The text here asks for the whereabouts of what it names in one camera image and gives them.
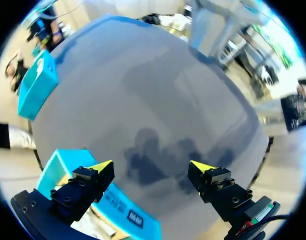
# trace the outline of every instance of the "cable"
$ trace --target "cable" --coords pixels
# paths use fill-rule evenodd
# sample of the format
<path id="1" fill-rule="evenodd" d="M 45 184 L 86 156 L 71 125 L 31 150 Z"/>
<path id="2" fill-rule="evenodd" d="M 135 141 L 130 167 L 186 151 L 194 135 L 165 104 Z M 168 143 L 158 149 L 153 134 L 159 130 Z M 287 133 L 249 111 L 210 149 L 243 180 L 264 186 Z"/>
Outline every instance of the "cable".
<path id="1" fill-rule="evenodd" d="M 277 22 L 275 19 L 273 19 L 271 16 L 268 16 L 266 13 L 264 13 L 263 11 L 260 11 L 259 9 L 251 9 L 250 7 L 248 7 L 247 5 L 245 5 L 243 3 L 242 0 L 239 1 L 246 9 L 254 12 L 254 10 L 256 10 L 258 13 L 261 13 L 262 15 L 264 15 L 265 17 L 269 18 L 271 21 L 273 21 L 274 23 L 276 23 L 280 28 L 282 28 L 284 31 L 286 31 L 287 33 L 289 33 L 289 31 L 285 28 L 287 28 L 285 25 L 281 25 L 279 22 Z"/>
<path id="2" fill-rule="evenodd" d="M 246 229 L 244 232 L 242 232 L 241 234 L 239 234 L 235 238 L 233 238 L 233 240 L 239 240 L 239 239 L 241 239 L 242 236 L 244 236 L 245 234 L 248 234 L 250 231 L 252 231 L 254 229 L 257 229 L 257 228 L 261 227 L 262 225 L 267 224 L 267 223 L 269 223 L 271 221 L 286 220 L 289 217 L 290 217 L 290 214 L 288 214 L 288 215 L 277 215 L 277 216 L 268 217 L 268 218 L 266 218 L 264 220 L 261 220 L 257 224 L 252 225 L 250 228 Z"/>
<path id="3" fill-rule="evenodd" d="M 60 15 L 60 16 L 49 16 L 49 15 L 46 15 L 46 14 L 42 13 L 41 11 L 38 11 L 38 12 L 39 12 L 39 16 L 40 16 L 41 18 L 43 18 L 43 19 L 55 20 L 55 19 L 57 19 L 57 18 L 60 18 L 60 17 L 65 16 L 65 15 L 67 15 L 67 14 L 70 14 L 71 12 L 75 11 L 76 9 L 78 9 L 79 6 L 81 6 L 82 4 L 83 4 L 83 0 L 81 0 L 81 2 L 79 3 L 79 5 L 77 5 L 77 7 L 75 7 L 75 8 L 72 9 L 71 11 L 69 11 L 69 12 L 67 12 L 67 13 L 64 13 L 64 14 L 62 14 L 62 15 Z"/>

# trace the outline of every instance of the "person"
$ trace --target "person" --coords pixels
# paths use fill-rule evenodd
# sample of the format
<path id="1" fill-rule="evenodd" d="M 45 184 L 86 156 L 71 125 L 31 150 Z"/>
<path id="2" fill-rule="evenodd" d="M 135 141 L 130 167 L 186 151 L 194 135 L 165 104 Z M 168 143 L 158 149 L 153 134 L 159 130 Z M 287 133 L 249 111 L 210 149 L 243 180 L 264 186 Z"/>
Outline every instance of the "person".
<path id="1" fill-rule="evenodd" d="M 259 116 L 260 122 L 268 127 L 278 127 L 281 135 L 287 134 L 288 127 L 286 120 L 295 120 L 298 115 L 306 110 L 306 84 L 299 81 L 297 87 L 298 95 L 290 95 L 282 99 L 273 99 L 258 105 L 254 108 Z M 296 110 L 289 102 L 294 103 Z M 301 121 L 294 129 L 306 126 L 306 119 Z"/>
<path id="2" fill-rule="evenodd" d="M 0 123 L 0 148 L 35 150 L 36 145 L 31 134 L 9 124 Z"/>
<path id="3" fill-rule="evenodd" d="M 48 17 L 54 17 L 54 19 L 46 19 L 43 18 L 43 15 L 47 15 Z M 56 13 L 52 6 L 46 7 L 42 11 L 41 20 L 44 24 L 45 31 L 49 36 L 49 40 L 46 43 L 42 43 L 41 40 L 37 38 L 37 41 L 41 45 L 42 49 L 47 49 L 49 52 L 53 51 L 62 41 L 64 41 L 64 36 L 61 28 L 59 27 L 56 19 Z"/>
<path id="4" fill-rule="evenodd" d="M 17 65 L 16 67 L 13 65 L 12 60 L 17 58 Z M 12 78 L 10 82 L 10 89 L 13 92 L 16 92 L 20 84 L 24 78 L 24 75 L 26 74 L 28 68 L 24 66 L 24 59 L 23 55 L 20 50 L 18 50 L 14 56 L 10 59 L 8 64 L 6 65 L 5 68 L 5 76 L 8 78 Z"/>

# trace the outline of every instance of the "black metal mount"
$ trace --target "black metal mount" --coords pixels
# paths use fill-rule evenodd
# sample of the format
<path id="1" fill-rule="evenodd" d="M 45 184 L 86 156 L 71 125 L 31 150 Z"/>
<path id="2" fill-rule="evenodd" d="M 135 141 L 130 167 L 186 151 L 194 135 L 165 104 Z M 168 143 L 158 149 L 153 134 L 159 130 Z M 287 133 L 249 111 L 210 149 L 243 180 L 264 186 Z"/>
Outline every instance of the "black metal mount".
<path id="1" fill-rule="evenodd" d="M 280 208 L 280 204 L 273 203 L 272 209 L 266 213 L 272 200 L 264 196 L 257 202 L 252 201 L 253 191 L 244 189 L 231 178 L 231 172 L 224 167 L 200 170 L 193 162 L 190 162 L 188 178 L 200 193 L 204 203 L 211 203 L 223 221 L 229 222 L 232 228 L 224 238 L 231 240 L 239 233 L 253 225 L 252 220 L 259 215 L 265 215 L 266 219 L 274 216 Z M 243 235 L 241 239 L 264 239 L 263 228 L 266 224 Z"/>
<path id="2" fill-rule="evenodd" d="M 59 190 L 50 191 L 51 200 L 36 189 L 22 191 L 11 199 L 11 205 L 29 234 L 36 240 L 95 239 L 70 225 L 79 221 L 93 202 L 98 203 L 114 179 L 113 162 L 100 172 L 79 167 L 73 178 Z"/>

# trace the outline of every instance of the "screw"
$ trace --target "screw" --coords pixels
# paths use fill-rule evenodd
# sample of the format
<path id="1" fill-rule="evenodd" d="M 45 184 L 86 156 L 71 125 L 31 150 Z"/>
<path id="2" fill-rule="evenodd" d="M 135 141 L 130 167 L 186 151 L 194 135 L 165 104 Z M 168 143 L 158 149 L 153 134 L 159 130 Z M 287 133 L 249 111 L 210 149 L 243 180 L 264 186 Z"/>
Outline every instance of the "screw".
<path id="1" fill-rule="evenodd" d="M 222 182 L 218 182 L 217 183 L 217 189 L 222 189 L 223 188 L 223 183 Z"/>
<path id="2" fill-rule="evenodd" d="M 71 198 L 69 196 L 67 196 L 66 198 L 64 198 L 64 202 L 68 203 L 69 201 L 71 201 Z"/>
<path id="3" fill-rule="evenodd" d="M 232 201 L 233 201 L 234 204 L 236 204 L 236 203 L 239 202 L 239 199 L 237 197 L 233 197 Z"/>
<path id="4" fill-rule="evenodd" d="M 251 189 L 247 189 L 246 190 L 246 197 L 247 198 L 250 198 L 250 197 L 252 197 L 253 196 L 253 191 L 251 190 Z"/>
<path id="5" fill-rule="evenodd" d="M 229 181 L 229 183 L 230 183 L 231 185 L 233 185 L 233 184 L 235 183 L 235 179 L 233 179 L 233 178 L 228 179 L 228 181 Z"/>
<path id="6" fill-rule="evenodd" d="M 51 195 L 54 195 L 54 194 L 57 193 L 57 191 L 56 191 L 55 189 L 52 189 L 52 190 L 50 191 L 50 193 L 51 193 Z"/>

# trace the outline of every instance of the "desk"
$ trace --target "desk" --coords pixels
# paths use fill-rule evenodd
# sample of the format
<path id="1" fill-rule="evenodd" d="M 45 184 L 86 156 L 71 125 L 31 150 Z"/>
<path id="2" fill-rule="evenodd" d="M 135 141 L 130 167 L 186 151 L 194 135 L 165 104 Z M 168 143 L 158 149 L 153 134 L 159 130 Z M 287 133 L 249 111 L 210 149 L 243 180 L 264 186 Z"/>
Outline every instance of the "desk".
<path id="1" fill-rule="evenodd" d="M 255 175 L 268 143 L 255 111 L 186 42 L 106 17 L 51 54 L 59 85 L 32 123 L 42 165 L 55 149 L 114 160 L 114 183 L 160 221 L 163 239 L 193 239 L 218 218 L 186 177 L 189 160 L 226 166 L 243 187 Z"/>

